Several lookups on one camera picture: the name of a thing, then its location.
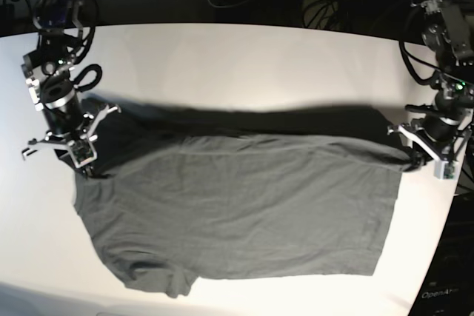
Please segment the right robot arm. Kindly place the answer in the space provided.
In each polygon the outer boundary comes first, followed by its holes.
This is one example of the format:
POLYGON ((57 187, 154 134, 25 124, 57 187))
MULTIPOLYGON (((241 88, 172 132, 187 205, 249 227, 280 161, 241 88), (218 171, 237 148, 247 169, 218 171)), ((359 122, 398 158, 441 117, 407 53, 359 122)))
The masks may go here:
POLYGON ((71 76, 90 51, 98 19, 96 0, 38 0, 33 9, 38 43, 24 56, 21 66, 33 105, 48 127, 43 139, 28 142, 23 157, 53 149, 59 159, 85 177, 94 175, 97 127, 110 113, 120 110, 116 105, 99 104, 91 113, 81 106, 79 94, 102 79, 100 65, 88 65, 75 78, 71 76))

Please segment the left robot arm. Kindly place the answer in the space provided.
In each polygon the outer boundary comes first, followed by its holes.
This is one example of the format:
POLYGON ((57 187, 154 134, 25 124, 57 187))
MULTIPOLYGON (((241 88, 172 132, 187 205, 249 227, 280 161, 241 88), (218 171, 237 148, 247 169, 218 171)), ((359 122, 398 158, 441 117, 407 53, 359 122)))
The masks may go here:
POLYGON ((401 57, 411 77, 436 91, 431 104, 407 105, 417 114, 409 123, 391 126, 389 133, 412 143, 413 167, 434 163, 434 175, 452 180, 458 156, 472 140, 473 124, 462 125, 473 112, 473 30, 466 20, 473 0, 410 0, 412 10, 398 40, 401 57), (418 15, 423 16, 421 38, 435 54, 431 64, 410 53, 405 36, 418 15))

